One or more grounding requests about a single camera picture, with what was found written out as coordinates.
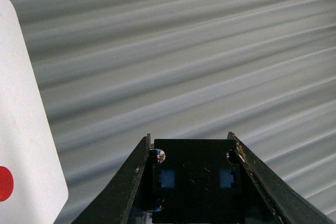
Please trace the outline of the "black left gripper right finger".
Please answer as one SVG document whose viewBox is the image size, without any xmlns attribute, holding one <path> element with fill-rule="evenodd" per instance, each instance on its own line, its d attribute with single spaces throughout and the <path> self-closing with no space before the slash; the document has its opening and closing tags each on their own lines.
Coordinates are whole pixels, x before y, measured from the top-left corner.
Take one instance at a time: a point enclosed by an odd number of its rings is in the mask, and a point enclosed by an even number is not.
<svg viewBox="0 0 336 224">
<path fill-rule="evenodd" d="M 301 197 L 255 155 L 233 132 L 235 154 L 277 223 L 333 223 L 319 209 Z"/>
</svg>

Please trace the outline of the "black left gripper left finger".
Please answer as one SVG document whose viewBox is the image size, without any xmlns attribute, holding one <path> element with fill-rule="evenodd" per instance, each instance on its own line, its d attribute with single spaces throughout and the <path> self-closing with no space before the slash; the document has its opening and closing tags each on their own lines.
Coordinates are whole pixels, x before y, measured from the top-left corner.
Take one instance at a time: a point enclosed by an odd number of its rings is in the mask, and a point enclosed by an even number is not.
<svg viewBox="0 0 336 224">
<path fill-rule="evenodd" d="M 151 135 L 143 137 L 104 190 L 73 223 L 146 223 L 141 183 L 150 156 Z"/>
</svg>

